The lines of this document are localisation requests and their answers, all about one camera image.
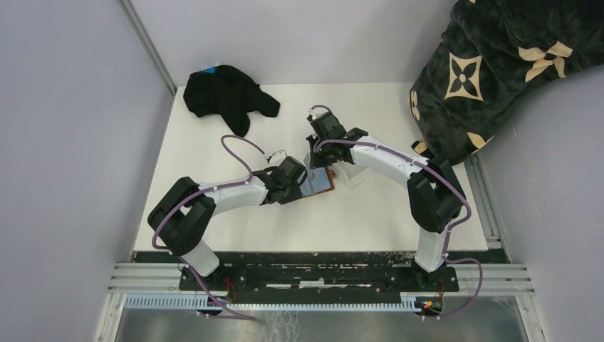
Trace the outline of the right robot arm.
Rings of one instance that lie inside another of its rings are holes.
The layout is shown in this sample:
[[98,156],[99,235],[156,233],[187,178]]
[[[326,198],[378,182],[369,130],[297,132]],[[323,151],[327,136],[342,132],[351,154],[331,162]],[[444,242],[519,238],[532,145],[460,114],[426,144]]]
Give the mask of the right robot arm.
[[346,162],[377,172],[407,190],[412,218],[420,227],[411,280],[421,291],[436,286],[450,231],[463,221],[459,218],[462,211],[468,217],[472,211],[450,163],[442,157],[400,152],[360,128],[346,130],[329,111],[310,114],[307,120],[313,128],[307,138],[311,167]]

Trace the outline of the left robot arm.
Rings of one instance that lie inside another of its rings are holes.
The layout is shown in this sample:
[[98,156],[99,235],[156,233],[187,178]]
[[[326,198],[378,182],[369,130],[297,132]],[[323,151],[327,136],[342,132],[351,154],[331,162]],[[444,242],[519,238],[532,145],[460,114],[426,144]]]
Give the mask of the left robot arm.
[[190,177],[179,178],[151,210],[147,223],[172,255],[197,273],[204,288],[219,288],[224,270],[218,256],[204,242],[211,219],[242,207],[287,204],[303,197],[301,185],[308,171],[293,157],[277,166],[253,171],[231,182],[199,184]]

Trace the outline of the brown leather card holder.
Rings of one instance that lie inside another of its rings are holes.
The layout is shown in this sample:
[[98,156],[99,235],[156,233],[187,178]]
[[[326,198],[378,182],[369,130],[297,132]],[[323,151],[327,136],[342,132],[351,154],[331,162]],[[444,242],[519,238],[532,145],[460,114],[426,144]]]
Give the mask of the brown leather card holder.
[[333,173],[327,167],[306,169],[299,177],[298,183],[302,198],[319,195],[335,189]]

